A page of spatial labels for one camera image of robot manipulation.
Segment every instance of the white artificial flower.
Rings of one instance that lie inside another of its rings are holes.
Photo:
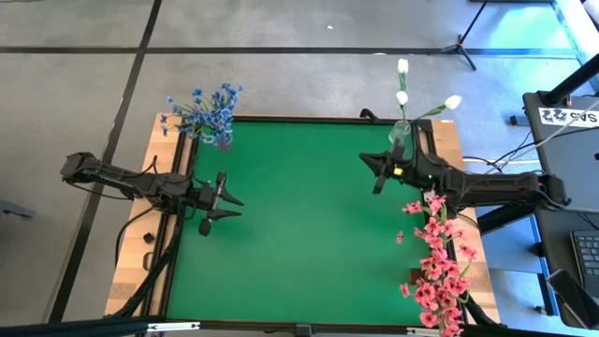
[[[397,92],[397,94],[395,94],[395,96],[397,97],[397,102],[401,105],[404,105],[408,102],[408,94],[405,91],[400,90]]]
[[[453,110],[458,107],[461,102],[461,97],[458,95],[452,95],[450,98],[446,99],[446,108]]]
[[[408,73],[408,60],[406,60],[406,59],[400,59],[397,62],[397,71],[400,74],[407,74]]]

